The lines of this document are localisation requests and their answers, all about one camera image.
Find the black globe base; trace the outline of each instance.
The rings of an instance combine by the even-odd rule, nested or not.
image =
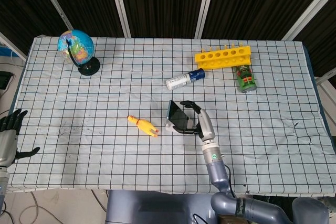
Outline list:
[[[92,57],[88,62],[79,65],[78,71],[84,76],[91,76],[97,73],[99,68],[99,60],[96,57]]]

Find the green can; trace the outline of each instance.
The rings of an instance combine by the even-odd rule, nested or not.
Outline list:
[[[237,66],[234,70],[242,93],[251,92],[257,88],[249,65]]]

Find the toy chicken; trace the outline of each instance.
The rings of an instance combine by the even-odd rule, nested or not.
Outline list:
[[[159,130],[157,130],[150,122],[142,119],[137,119],[132,115],[128,116],[128,121],[136,124],[139,130],[142,130],[144,133],[154,137],[158,136]]]

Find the black phone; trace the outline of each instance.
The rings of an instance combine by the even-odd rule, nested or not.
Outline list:
[[[13,74],[11,72],[0,71],[0,89],[7,89],[7,85]]]
[[[173,100],[169,101],[167,119],[181,129],[186,129],[188,126],[189,117]]]

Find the black curtain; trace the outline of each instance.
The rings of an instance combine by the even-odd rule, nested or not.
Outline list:
[[[124,37],[114,0],[57,0],[74,29],[92,37]]]
[[[313,0],[211,0],[203,38],[281,40]]]
[[[194,38],[202,0],[124,0],[132,37]]]
[[[50,0],[0,0],[0,31],[25,54],[34,37],[59,36],[65,30]]]
[[[336,0],[329,0],[296,36],[307,47],[315,76],[336,67]],[[336,88],[336,76],[330,79]]]

